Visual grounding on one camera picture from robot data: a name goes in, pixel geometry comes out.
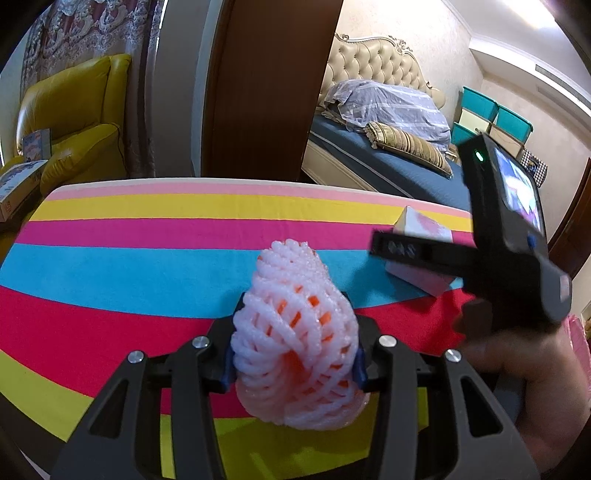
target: yellow leather armchair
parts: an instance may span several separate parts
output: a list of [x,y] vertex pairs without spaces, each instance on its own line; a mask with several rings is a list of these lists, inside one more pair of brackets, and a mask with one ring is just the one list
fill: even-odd
[[[40,182],[42,197],[61,185],[127,176],[122,134],[130,63],[128,54],[91,59],[36,83],[25,93],[18,114],[17,151],[22,153],[24,136],[51,129],[51,158]],[[9,160],[0,175],[23,161],[20,155]],[[0,234],[0,264],[16,235]]]

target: tufted headboard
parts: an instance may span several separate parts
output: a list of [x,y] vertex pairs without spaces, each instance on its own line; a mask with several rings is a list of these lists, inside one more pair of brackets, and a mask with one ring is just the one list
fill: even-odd
[[335,34],[318,105],[330,87],[348,79],[404,85],[428,93],[439,109],[445,105],[445,94],[425,81],[413,51],[404,40],[394,37],[349,38]]

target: curtain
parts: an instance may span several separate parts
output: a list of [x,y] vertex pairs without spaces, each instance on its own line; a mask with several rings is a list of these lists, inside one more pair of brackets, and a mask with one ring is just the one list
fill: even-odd
[[132,57],[125,101],[125,162],[132,178],[153,177],[146,117],[164,0],[57,0],[33,24],[21,100],[35,83],[94,57]]

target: handheld camera device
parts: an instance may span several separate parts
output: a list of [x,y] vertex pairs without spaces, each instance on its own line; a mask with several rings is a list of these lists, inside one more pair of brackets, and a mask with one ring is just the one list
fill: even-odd
[[458,150],[470,191],[476,248],[374,232],[371,253],[462,277],[464,291],[490,302],[492,330],[557,329],[570,311],[571,280],[548,259],[532,178],[486,134]]

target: table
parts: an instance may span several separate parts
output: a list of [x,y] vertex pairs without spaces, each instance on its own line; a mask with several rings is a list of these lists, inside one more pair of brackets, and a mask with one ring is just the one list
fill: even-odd
[[[441,354],[469,297],[439,298],[369,257],[371,230],[410,205],[471,239],[460,210],[374,192],[247,180],[149,179],[61,187],[24,226],[0,269],[0,416],[46,471],[128,352],[161,355],[232,313],[273,240],[307,241],[357,312],[411,348]],[[249,417],[235,392],[212,397],[230,480],[346,478],[367,456],[376,402],[336,432],[299,432]],[[163,473],[172,476],[170,393]]]

